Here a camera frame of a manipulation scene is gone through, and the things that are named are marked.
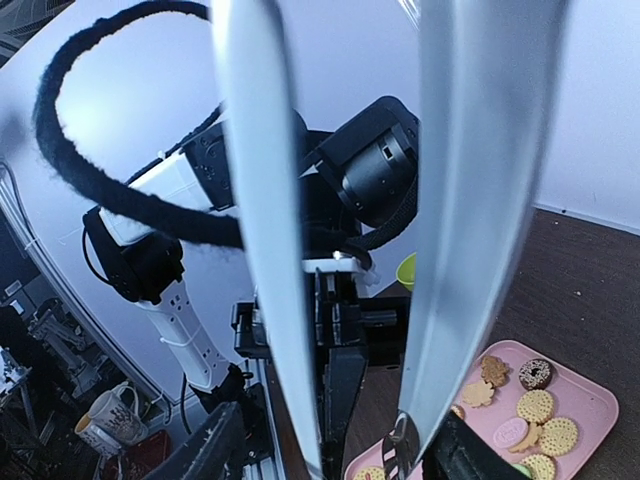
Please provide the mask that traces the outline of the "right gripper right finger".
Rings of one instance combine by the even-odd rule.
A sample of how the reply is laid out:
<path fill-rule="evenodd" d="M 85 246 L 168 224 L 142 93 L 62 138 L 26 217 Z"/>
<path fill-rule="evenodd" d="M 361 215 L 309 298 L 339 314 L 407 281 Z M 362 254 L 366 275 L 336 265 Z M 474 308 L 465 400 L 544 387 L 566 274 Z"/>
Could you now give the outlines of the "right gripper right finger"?
<path fill-rule="evenodd" d="M 430 478 L 499 480 L 525 476 L 450 412 L 430 445 Z"/>

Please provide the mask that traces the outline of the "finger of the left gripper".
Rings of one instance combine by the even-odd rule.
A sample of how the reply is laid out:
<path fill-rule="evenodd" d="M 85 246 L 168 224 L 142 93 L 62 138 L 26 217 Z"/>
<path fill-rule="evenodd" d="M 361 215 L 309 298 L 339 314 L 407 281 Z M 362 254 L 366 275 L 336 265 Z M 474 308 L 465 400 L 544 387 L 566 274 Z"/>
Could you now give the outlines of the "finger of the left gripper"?
<path fill-rule="evenodd" d="M 333 348 L 324 375 L 323 440 L 344 443 L 362 379 L 368 365 L 364 347 Z"/>

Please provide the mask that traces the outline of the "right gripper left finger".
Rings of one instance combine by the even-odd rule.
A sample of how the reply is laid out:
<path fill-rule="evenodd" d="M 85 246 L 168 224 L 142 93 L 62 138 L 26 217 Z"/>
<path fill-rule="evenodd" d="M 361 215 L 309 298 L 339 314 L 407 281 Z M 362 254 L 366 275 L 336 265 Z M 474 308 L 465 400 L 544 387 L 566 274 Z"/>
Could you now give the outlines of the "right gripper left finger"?
<path fill-rule="evenodd" d="M 243 417 L 237 402 L 223 402 L 145 479 L 242 479 Z"/>

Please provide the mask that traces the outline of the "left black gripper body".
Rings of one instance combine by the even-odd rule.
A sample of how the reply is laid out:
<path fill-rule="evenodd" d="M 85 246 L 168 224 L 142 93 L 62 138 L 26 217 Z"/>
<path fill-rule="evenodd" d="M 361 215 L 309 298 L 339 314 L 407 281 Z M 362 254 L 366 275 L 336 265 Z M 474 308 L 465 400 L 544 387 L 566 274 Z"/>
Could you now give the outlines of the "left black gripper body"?
<path fill-rule="evenodd" d="M 332 350 L 359 347 L 373 367 L 396 368 L 404 355 L 410 298 L 367 297 L 355 273 L 307 276 L 316 364 Z"/>

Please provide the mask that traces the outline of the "green sandwich cookie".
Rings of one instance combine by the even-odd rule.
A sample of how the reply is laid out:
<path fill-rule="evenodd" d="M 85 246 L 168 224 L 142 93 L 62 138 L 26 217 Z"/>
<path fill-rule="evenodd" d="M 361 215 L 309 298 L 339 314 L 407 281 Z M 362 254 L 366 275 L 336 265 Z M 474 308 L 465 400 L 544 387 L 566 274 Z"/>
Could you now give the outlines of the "green sandwich cookie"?
<path fill-rule="evenodd" d="M 517 464 L 517 463 L 514 463 L 512 465 L 512 467 L 515 468 L 520 474 L 522 474 L 527 479 L 532 479 L 533 478 L 532 473 L 531 473 L 531 471 L 529 470 L 528 467 L 526 467 L 526 466 L 524 466 L 522 464 Z"/>

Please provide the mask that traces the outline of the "metal serving tongs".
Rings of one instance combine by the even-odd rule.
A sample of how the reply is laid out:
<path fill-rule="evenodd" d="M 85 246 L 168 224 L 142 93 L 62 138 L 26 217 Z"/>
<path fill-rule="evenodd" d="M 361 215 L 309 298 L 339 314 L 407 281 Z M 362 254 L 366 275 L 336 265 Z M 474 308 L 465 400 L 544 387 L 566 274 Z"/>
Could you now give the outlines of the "metal serving tongs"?
<path fill-rule="evenodd" d="M 412 471 L 443 423 L 500 306 L 546 147 L 564 1 L 422 1 L 420 113 L 314 153 L 355 216 L 382 226 L 408 203 L 417 280 L 394 439 Z M 215 1 L 227 151 L 268 344 L 306 468 L 328 475 L 313 406 L 289 48 L 274 1 Z"/>

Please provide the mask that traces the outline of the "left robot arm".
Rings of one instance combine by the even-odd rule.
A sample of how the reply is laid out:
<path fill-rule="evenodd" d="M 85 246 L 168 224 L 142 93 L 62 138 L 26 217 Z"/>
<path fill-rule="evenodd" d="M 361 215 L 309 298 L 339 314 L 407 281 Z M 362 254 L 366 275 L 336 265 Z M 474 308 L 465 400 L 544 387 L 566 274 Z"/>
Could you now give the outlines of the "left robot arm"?
<path fill-rule="evenodd" d="M 83 219 L 119 294 L 147 310 L 187 382 L 214 387 L 214 343 L 186 303 L 182 242 L 243 251 L 266 316 L 269 353 L 294 381 L 287 403 L 309 462 L 319 458 L 315 337 L 305 265 L 333 253 L 372 265 L 371 250 L 416 213 L 418 118 L 393 96 L 335 132 L 308 131 L 290 107 L 215 110 L 128 184 L 72 153 L 52 163 L 96 203 Z"/>

